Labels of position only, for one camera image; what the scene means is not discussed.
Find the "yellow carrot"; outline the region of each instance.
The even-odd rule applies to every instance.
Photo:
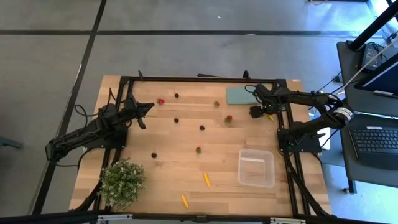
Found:
[[[203,176],[205,177],[205,181],[206,181],[207,186],[210,187],[210,180],[209,180],[209,178],[207,177],[207,174],[203,174]]]
[[[274,121],[274,117],[271,114],[268,114],[268,119],[270,119],[271,121]]]
[[[185,198],[185,196],[184,196],[184,195],[181,195],[181,199],[182,199],[182,202],[184,203],[184,205],[186,206],[186,208],[189,208],[189,205],[188,205],[187,199]]]

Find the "laptop keyboard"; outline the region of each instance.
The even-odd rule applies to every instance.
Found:
[[[357,153],[398,154],[398,131],[349,129]]]

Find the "black keyboard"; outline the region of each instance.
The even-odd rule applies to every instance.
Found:
[[[397,128],[350,128],[349,133],[360,164],[398,169]]]

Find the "teal towel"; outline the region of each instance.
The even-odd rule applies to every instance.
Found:
[[[248,86],[249,91],[253,91],[253,86]],[[248,105],[258,103],[252,93],[247,92],[244,86],[229,87],[226,89],[226,102],[229,105]]]

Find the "monitor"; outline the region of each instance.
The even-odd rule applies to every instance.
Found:
[[[398,54],[360,80],[355,88],[372,91],[377,95],[398,97]]]

